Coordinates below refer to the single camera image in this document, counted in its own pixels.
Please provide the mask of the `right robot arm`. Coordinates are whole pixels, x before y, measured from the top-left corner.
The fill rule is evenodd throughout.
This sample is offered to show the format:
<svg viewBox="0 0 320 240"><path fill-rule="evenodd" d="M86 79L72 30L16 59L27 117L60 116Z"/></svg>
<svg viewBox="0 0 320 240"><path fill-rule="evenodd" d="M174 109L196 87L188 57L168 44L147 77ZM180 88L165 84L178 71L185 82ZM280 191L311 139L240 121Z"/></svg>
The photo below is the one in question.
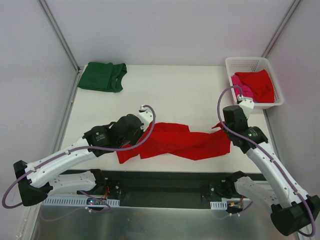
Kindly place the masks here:
<svg viewBox="0 0 320 240"><path fill-rule="evenodd" d="M217 116L228 139L259 168L272 190L257 185L246 173L236 171L226 177L217 189L218 194L226 198L238 195L249 198L268 212L273 225L284 236L299 233L312 238L316 234L320 198L310 195L294 180L262 130L248 126L250 110L250 107L231 105L218 108Z"/></svg>

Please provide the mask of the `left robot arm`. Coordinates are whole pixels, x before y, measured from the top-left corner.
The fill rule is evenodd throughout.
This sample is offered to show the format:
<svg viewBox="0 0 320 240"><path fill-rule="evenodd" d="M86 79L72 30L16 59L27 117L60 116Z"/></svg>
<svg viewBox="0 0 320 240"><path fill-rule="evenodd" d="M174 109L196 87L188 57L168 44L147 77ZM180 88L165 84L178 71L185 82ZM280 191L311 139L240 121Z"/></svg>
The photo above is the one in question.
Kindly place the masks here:
<svg viewBox="0 0 320 240"><path fill-rule="evenodd" d="M90 169L81 174L63 173L70 168L102 155L133 150L146 141L143 134L154 126L154 114L140 111L127 114L118 121L94 126L70 146L41 160L13 164L21 205L30 207L53 194L84 191L103 193L106 182L100 170Z"/></svg>

